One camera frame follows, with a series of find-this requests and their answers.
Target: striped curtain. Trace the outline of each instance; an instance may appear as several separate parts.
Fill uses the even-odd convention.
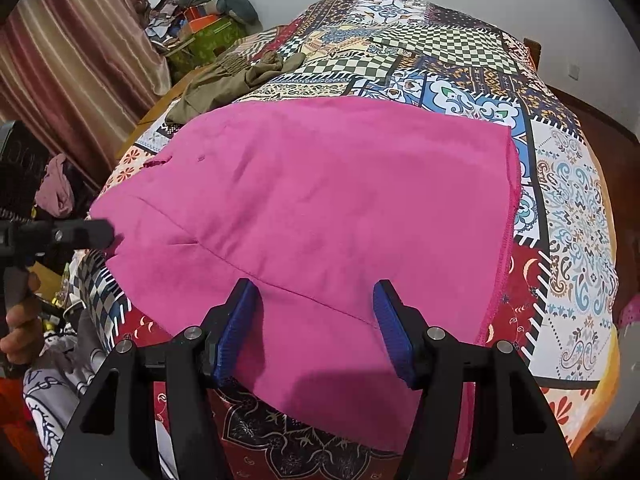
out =
[[[0,29],[0,120],[21,119],[100,187],[170,88],[140,0],[20,0]]]

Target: pink towel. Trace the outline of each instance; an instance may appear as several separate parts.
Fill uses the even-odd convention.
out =
[[[35,202],[55,218],[66,218],[74,210],[74,192],[63,173],[66,156],[53,157],[47,164],[47,174],[37,190]]]
[[[401,452],[418,403],[373,313],[377,280],[483,343],[520,196],[510,130],[360,97],[244,102],[189,122],[92,207],[108,267],[171,334],[246,276],[262,306],[235,377],[278,410]]]

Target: yellow object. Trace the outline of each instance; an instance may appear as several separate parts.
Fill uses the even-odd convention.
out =
[[[44,300],[51,303],[51,300],[53,300],[57,291],[60,290],[62,276],[56,274],[53,270],[47,269],[47,267],[39,264],[38,262],[36,262],[33,267],[30,267],[29,270],[38,275],[38,278],[40,279],[40,288],[38,289],[38,292]]]

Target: human hand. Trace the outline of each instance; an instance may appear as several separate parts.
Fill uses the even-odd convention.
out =
[[[29,289],[35,292],[40,288],[40,280],[31,273],[28,281]],[[6,313],[6,323],[11,332],[0,339],[0,350],[9,362],[16,365],[30,364],[40,355],[44,346],[42,322],[38,317],[40,302],[29,296]]]

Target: orange cloth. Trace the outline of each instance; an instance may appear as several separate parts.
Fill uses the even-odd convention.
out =
[[[0,378],[0,428],[38,478],[44,480],[44,450],[28,423],[22,400],[22,380]]]

